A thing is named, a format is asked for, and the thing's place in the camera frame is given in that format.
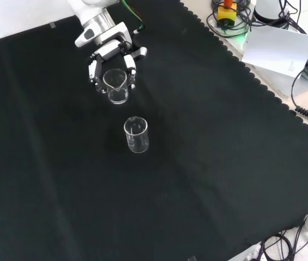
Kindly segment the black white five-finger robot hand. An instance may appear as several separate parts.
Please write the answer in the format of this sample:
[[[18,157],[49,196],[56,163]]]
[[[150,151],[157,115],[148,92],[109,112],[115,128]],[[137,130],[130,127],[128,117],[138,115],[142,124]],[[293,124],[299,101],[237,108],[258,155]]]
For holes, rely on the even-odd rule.
[[[127,84],[131,89],[136,87],[137,67],[135,61],[147,55],[146,47],[138,47],[132,42],[126,25],[121,22],[106,31],[102,31],[97,23],[91,23],[84,28],[83,33],[75,40],[77,47],[90,42],[96,43],[96,51],[88,58],[89,81],[99,92],[106,92],[102,83],[102,63],[112,57],[122,54],[127,68]]]

